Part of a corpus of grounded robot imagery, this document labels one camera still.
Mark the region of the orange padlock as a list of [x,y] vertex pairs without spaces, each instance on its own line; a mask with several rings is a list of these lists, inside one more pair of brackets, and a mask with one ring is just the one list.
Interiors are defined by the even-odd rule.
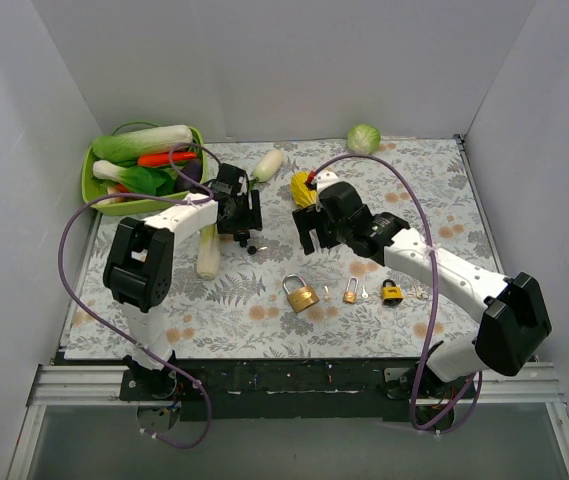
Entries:
[[250,232],[237,231],[233,234],[233,239],[238,242],[242,248],[246,248],[248,246],[248,241],[250,240]]

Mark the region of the small brass padlock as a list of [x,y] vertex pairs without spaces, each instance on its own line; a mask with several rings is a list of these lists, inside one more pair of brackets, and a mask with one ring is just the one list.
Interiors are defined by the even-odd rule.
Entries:
[[346,288],[343,293],[343,302],[347,304],[355,304],[357,301],[358,278],[350,277],[347,281]]

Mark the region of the large brass padlock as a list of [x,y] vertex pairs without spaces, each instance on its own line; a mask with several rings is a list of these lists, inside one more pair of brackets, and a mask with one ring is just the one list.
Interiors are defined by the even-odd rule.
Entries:
[[297,274],[285,276],[282,280],[282,288],[295,313],[303,312],[319,303],[319,297],[315,290],[307,284],[303,277]]

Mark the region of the yellow padlock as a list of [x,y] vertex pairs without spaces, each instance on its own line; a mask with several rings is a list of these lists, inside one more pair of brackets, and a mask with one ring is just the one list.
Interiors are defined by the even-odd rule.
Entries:
[[382,304],[385,306],[397,306],[404,300],[401,288],[392,280],[385,279],[381,286]]

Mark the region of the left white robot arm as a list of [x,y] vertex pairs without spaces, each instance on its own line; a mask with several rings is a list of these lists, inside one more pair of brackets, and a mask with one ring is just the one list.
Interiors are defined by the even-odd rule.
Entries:
[[175,373],[166,366],[173,348],[161,306],[171,286],[174,247],[209,226],[245,247],[250,232],[262,229],[259,191],[245,170],[223,163],[208,188],[212,198],[198,191],[157,215],[121,220],[103,274],[137,346],[125,364],[136,384],[157,400],[169,398],[177,386]]

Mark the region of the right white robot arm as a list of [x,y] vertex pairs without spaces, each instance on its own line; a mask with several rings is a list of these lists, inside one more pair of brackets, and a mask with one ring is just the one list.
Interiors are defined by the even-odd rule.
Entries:
[[515,376],[550,335],[541,287],[531,275],[509,278],[428,245],[407,221],[372,214],[356,189],[333,172],[311,175],[306,184],[316,200],[293,214],[305,253],[345,245],[432,287],[435,299],[446,297],[478,325],[474,333],[428,348],[424,366],[401,377],[404,388],[435,398],[479,371]]

